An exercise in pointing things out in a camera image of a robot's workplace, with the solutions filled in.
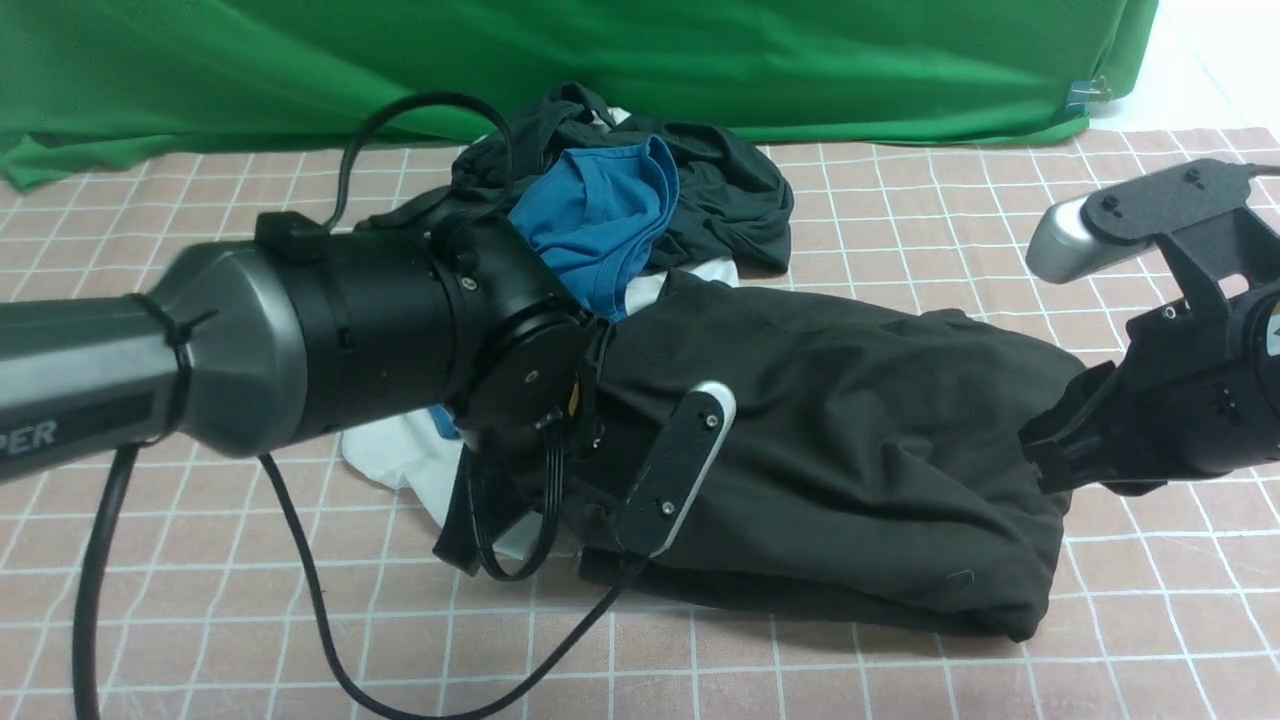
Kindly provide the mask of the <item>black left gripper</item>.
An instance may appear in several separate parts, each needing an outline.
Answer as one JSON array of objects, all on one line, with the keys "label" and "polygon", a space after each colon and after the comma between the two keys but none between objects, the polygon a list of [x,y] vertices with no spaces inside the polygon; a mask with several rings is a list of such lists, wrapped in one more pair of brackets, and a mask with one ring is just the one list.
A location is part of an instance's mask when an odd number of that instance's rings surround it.
[{"label": "black left gripper", "polygon": [[593,434],[572,456],[566,501],[622,501],[675,405],[600,400]]}]

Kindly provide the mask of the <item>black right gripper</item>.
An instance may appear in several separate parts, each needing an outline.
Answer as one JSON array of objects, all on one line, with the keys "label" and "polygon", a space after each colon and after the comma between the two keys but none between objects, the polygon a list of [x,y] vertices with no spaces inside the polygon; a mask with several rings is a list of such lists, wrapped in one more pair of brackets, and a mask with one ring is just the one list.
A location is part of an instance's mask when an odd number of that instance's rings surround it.
[{"label": "black right gripper", "polygon": [[1019,433],[1039,489],[1137,497],[1277,461],[1277,284],[1128,324],[1120,363],[1073,378]]}]

